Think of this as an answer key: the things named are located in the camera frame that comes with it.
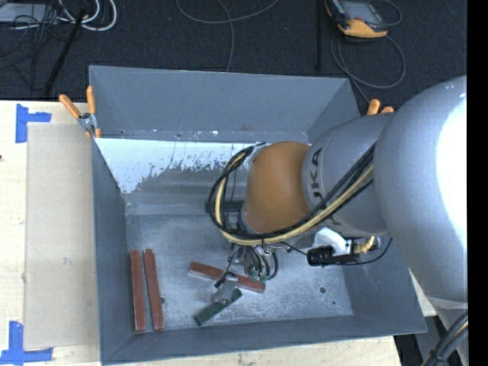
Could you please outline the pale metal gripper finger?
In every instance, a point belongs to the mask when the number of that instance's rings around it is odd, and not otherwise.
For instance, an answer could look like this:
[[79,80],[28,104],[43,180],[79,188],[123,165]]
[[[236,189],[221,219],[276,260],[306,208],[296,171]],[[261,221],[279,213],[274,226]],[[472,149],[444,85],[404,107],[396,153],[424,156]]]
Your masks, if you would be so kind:
[[227,284],[227,275],[224,274],[215,284],[214,287],[216,289],[213,300],[228,300],[229,296],[229,285]]
[[239,288],[237,287],[238,280],[236,277],[227,276],[223,282],[223,301],[233,302],[239,295]]

